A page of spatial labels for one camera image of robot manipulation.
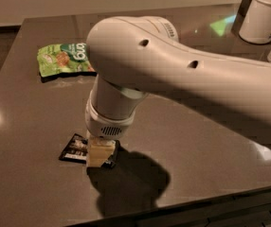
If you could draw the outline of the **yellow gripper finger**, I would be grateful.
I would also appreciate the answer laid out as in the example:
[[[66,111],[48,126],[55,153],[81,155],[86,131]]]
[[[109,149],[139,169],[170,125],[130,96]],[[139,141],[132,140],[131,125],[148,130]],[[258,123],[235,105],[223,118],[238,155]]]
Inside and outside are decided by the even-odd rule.
[[[106,140],[90,136],[87,148],[87,165],[89,167],[101,167],[116,149],[114,140]]]

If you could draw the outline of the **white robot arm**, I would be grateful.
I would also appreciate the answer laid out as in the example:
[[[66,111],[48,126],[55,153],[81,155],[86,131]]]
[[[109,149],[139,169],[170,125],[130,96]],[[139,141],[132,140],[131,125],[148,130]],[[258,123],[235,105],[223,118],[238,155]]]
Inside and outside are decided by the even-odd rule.
[[[86,43],[98,74],[85,108],[92,138],[120,138],[155,94],[271,148],[271,63],[187,47],[162,17],[104,19]]]

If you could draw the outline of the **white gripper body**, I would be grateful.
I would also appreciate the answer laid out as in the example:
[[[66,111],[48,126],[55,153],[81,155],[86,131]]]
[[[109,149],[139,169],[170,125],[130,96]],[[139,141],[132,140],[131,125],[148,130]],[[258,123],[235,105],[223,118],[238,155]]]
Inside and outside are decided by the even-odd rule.
[[[126,119],[110,119],[102,116],[93,107],[91,99],[87,100],[85,107],[85,124],[87,130],[95,137],[103,139],[121,138],[134,122],[136,113],[132,113]]]

